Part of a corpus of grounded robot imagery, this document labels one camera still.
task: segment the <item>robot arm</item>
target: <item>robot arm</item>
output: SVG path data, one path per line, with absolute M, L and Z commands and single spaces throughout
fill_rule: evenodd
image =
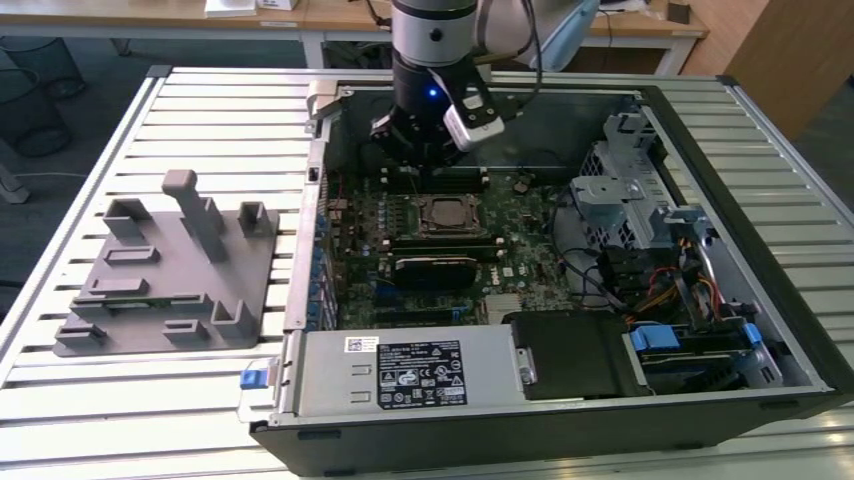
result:
M 517 45 L 532 44 L 537 38 L 540 44 L 533 28 L 537 8 L 546 14 L 538 30 L 542 25 L 552 30 L 548 44 L 562 47 L 556 50 L 568 62 L 576 54 L 600 0 L 541 0 L 537 7 L 533 3 L 482 0 L 480 12 L 478 0 L 393 0 L 395 103 L 374 123 L 371 139 L 402 165 L 419 170 L 453 165 L 465 152 L 504 132 L 505 121 L 518 115 L 520 103 L 497 102 L 478 72 L 473 56 L 477 27 L 513 24 L 520 30 L 522 25 L 516 35 L 493 36 L 510 38 Z M 520 20 L 518 9 L 528 22 Z M 484 30 L 478 33 L 481 39 L 490 37 Z M 533 50 L 532 63 L 542 63 L 542 54 Z

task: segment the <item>floor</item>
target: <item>floor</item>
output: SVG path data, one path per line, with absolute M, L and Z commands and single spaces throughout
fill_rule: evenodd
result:
M 0 144 L 0 159 L 15 173 L 86 174 L 139 88 L 150 65 L 206 67 L 306 66 L 297 42 L 135 40 L 134 54 L 119 57 L 110 41 L 69 39 L 69 48 L 89 82 L 87 91 L 59 104 L 75 141 L 61 153 L 23 159 Z M 0 68 L 11 62 L 0 58 Z M 854 208 L 854 86 L 841 88 L 809 131 L 796 142 L 837 194 Z M 30 177 L 25 205 L 0 203 L 0 280 L 25 281 L 83 183 L 75 177 Z M 0 319 L 18 291 L 0 287 Z

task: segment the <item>wooden desk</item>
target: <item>wooden desk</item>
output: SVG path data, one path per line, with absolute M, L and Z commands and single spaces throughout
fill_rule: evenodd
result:
M 666 0 L 653 0 L 653 10 L 662 12 Z M 374 0 L 378 14 L 391 16 L 391 2 Z M 666 53 L 656 73 L 678 75 L 694 48 L 694 43 L 709 33 L 702 22 L 693 18 L 690 25 L 660 20 L 644 13 L 614 13 L 609 20 L 598 17 L 584 46 L 613 48 L 661 49 Z M 325 40 L 390 41 L 387 32 L 381 32 L 369 15 L 365 0 L 310 0 L 303 28 L 322 33 Z
M 0 0 L 0 28 L 15 25 L 147 28 L 265 28 L 265 22 L 302 26 L 309 1 L 297 9 L 258 9 L 253 17 L 205 18 L 205 0 Z
M 386 0 L 375 0 L 382 15 Z M 654 0 L 657 8 L 665 0 Z M 588 47 L 664 49 L 657 73 L 678 74 L 697 39 L 700 23 L 681 25 L 638 13 L 598 18 Z M 391 41 L 367 13 L 363 0 L 302 0 L 297 10 L 259 9 L 254 17 L 205 18 L 205 0 L 0 0 L 0 35 L 298 40 L 310 68 L 323 68 L 327 41 Z

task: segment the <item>cpu socket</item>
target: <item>cpu socket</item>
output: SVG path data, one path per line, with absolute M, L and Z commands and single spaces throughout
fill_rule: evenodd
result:
M 417 201 L 425 238 L 474 238 L 485 233 L 474 195 L 423 195 Z

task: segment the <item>white paper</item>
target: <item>white paper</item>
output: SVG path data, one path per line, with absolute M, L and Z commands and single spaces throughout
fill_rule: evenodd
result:
M 605 10 L 606 12 L 612 12 L 614 10 L 622 10 L 621 12 L 614 13 L 628 13 L 628 12 L 645 12 L 650 9 L 650 6 L 646 4 L 644 0 L 624 0 L 622 2 L 609 3 L 608 5 L 600 5 L 600 10 Z M 604 16 L 605 13 L 597 12 L 597 16 Z
M 207 0 L 205 16 L 250 17 L 255 15 L 255 0 Z

